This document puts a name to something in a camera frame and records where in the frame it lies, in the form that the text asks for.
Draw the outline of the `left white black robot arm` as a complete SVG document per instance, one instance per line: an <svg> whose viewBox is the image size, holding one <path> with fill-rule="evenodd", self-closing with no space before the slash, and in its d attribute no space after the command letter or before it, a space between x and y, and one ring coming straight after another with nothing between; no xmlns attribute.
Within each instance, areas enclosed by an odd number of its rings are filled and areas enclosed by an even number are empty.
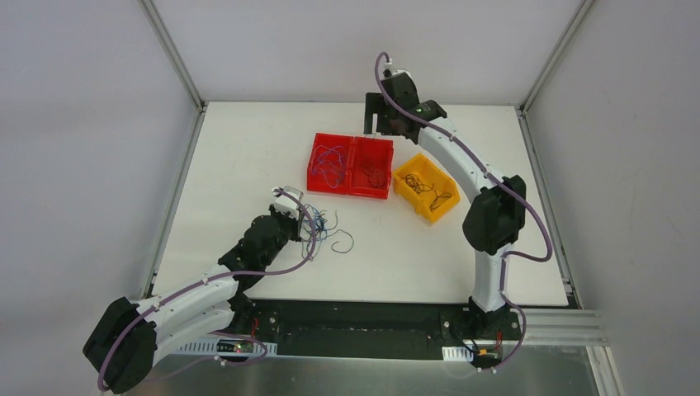
<svg viewBox="0 0 700 396"><path fill-rule="evenodd" d="M309 213L271 209L258 216L239 242L213 266L162 295L112 301L92 330L83 355L97 372L101 391L122 394L179 347L209 332L245 332L252 322L244 291L270 276L267 267L291 241L300 241Z"/></svg>

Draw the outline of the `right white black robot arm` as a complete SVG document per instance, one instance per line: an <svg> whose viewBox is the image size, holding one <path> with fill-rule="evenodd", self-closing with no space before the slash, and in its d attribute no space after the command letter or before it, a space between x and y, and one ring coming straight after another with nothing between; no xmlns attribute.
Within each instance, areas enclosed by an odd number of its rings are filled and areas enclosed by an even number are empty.
<svg viewBox="0 0 700 396"><path fill-rule="evenodd" d="M366 127L382 135L403 136L428 152L466 194L470 208L462 223L475 251L475 286L468 302L468 324L477 337L501 328L509 308L503 297L505 254L512 250L525 222L522 199L527 188L515 175L493 172L470 151L435 101L420 101L405 71L380 71L378 93L366 95Z"/></svg>

